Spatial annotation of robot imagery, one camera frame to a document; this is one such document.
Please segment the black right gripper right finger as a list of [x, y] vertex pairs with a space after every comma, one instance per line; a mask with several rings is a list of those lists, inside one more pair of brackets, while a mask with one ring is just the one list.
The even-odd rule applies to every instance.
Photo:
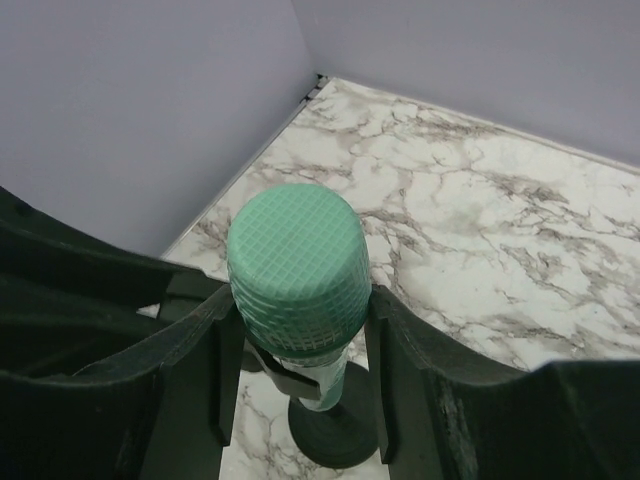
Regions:
[[639, 364], [492, 360], [375, 286], [365, 324], [382, 462], [393, 479], [635, 479]]

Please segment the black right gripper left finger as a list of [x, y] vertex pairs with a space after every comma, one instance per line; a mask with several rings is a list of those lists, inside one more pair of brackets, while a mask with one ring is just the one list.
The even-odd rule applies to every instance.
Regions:
[[2, 192], [3, 478], [217, 478], [243, 346], [227, 284]]

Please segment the black round-base microphone stand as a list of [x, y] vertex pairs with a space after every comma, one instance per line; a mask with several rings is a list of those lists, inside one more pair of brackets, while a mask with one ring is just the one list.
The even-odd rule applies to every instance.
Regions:
[[345, 469], [378, 449], [370, 375], [348, 360], [346, 349], [291, 363], [247, 342], [243, 355], [244, 370], [264, 372], [289, 398], [291, 436], [310, 460]]

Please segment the green microphone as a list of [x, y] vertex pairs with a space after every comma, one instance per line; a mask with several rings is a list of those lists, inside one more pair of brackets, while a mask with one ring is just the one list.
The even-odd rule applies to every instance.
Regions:
[[227, 271], [249, 338], [294, 373], [319, 384], [311, 411], [334, 407], [346, 349], [372, 291], [360, 219], [332, 190], [283, 184], [250, 200], [231, 223]]

